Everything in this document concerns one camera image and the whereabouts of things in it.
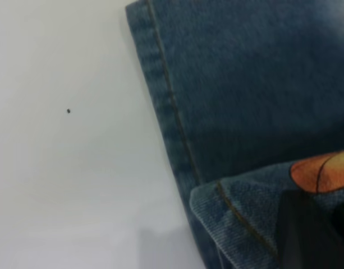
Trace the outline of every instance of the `orange stitching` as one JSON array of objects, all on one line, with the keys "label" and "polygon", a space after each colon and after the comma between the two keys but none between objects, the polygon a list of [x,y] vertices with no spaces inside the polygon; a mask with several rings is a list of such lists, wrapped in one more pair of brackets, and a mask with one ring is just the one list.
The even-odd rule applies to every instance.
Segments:
[{"label": "orange stitching", "polygon": [[180,132],[180,135],[181,135],[183,146],[184,146],[185,151],[187,153],[187,156],[188,156],[188,158],[190,160],[190,165],[192,167],[192,171],[193,171],[194,177],[197,180],[198,185],[201,185],[201,177],[198,174],[196,165],[194,163],[194,159],[192,157],[192,153],[191,153],[190,148],[189,148],[189,146],[187,144],[187,138],[186,138],[186,135],[184,133],[183,125],[182,125],[182,122],[181,122],[181,119],[180,119],[180,116],[179,116],[179,112],[178,112],[178,108],[177,108],[177,104],[176,104],[176,99],[175,99],[175,96],[173,94],[171,79],[169,77],[169,73],[168,73],[168,69],[167,69],[167,61],[166,61],[166,59],[164,57],[164,54],[163,54],[162,42],[161,42],[160,37],[159,37],[159,33],[158,33],[158,30],[157,30],[157,23],[155,21],[153,10],[152,10],[152,3],[150,2],[150,0],[146,0],[146,3],[147,3],[147,7],[148,7],[148,13],[149,13],[149,16],[150,16],[150,20],[153,23],[154,35],[155,35],[155,39],[157,41],[157,46],[158,46],[158,49],[159,49],[159,52],[160,52],[160,58],[162,60],[162,66],[163,66],[164,76],[165,76],[166,84],[167,84],[167,88],[168,88],[169,98],[171,100],[172,107],[173,107],[173,110],[174,110],[174,113],[175,113],[176,122],[177,122],[178,129],[179,129],[179,132]]},{"label": "orange stitching", "polygon": [[262,243],[262,245],[264,245],[267,250],[271,253],[271,255],[278,259],[278,254],[277,251],[274,250],[274,248],[269,245],[269,243],[266,241],[266,239],[261,236],[257,230],[255,230],[250,224],[249,222],[239,213],[238,209],[235,208],[235,206],[233,206],[233,204],[231,203],[231,201],[228,199],[228,197],[225,195],[225,192],[223,190],[223,187],[221,185],[220,182],[217,183],[217,188],[219,191],[219,194],[221,195],[221,197],[223,198],[224,202],[227,204],[227,206],[229,207],[229,209],[234,213],[234,215],[237,217],[237,219],[245,226],[245,228],[247,229],[248,232],[250,232],[259,242]]}]

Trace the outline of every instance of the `blue denim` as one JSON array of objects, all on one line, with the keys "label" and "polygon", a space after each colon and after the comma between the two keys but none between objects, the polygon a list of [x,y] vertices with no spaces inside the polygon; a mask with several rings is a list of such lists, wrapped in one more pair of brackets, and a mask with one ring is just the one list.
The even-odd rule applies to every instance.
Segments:
[{"label": "blue denim", "polygon": [[234,265],[192,212],[194,188],[344,149],[344,34],[343,24],[331,21],[331,3],[140,0],[127,7],[169,160],[208,269]]},{"label": "blue denim", "polygon": [[[299,189],[290,176],[291,165],[272,165],[192,191],[193,212],[236,268],[278,268],[278,201],[283,191]],[[344,188],[313,196],[331,214],[344,202]]]}]

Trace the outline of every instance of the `orange patch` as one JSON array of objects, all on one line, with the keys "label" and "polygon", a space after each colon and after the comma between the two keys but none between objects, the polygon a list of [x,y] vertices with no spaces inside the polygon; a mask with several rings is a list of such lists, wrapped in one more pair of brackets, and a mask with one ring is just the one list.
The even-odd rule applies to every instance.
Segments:
[{"label": "orange patch", "polygon": [[311,193],[344,188],[344,151],[298,161],[290,169],[291,178]]}]

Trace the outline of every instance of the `folded denim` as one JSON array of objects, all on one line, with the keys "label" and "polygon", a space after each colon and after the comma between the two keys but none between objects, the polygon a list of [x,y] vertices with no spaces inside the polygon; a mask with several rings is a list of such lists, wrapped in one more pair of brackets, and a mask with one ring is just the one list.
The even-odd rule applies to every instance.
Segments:
[{"label": "folded denim", "polygon": [[[192,212],[194,188],[344,149],[344,21],[335,15],[343,4],[140,0],[127,7],[169,160],[208,269],[245,268],[249,261],[233,259],[204,214],[196,207]],[[266,259],[264,268],[271,264]]]},{"label": "folded denim", "polygon": [[192,191],[191,208],[236,268],[277,268],[275,234],[284,191],[311,191],[327,215],[344,202],[344,152],[329,155],[203,185]]}]

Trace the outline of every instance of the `jeans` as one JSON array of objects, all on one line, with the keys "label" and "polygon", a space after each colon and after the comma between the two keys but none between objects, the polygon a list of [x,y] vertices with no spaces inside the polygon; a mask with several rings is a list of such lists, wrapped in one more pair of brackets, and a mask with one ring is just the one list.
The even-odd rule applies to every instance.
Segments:
[{"label": "jeans", "polygon": [[[344,20],[336,15],[343,5],[344,0],[140,0],[127,7],[168,157],[208,269],[277,268],[275,245],[264,232],[257,234],[268,247],[244,240],[239,248],[235,237],[221,234],[220,226],[243,231],[238,238],[258,230],[242,230],[235,212],[226,211],[226,199],[219,207],[209,204],[221,202],[216,193],[229,199],[225,180],[251,184],[252,177],[234,176],[263,174],[258,169],[276,165],[270,187],[280,182],[279,189],[295,188],[293,180],[283,183],[290,179],[279,176],[290,161],[344,150]],[[286,167],[279,171],[278,165]],[[244,187],[240,198],[256,191]],[[246,207],[254,199],[248,194],[239,201]],[[277,197],[270,203],[278,205]],[[219,221],[206,218],[206,211]],[[226,235],[228,240],[220,240]],[[263,253],[259,258],[248,254],[254,246]]]}]

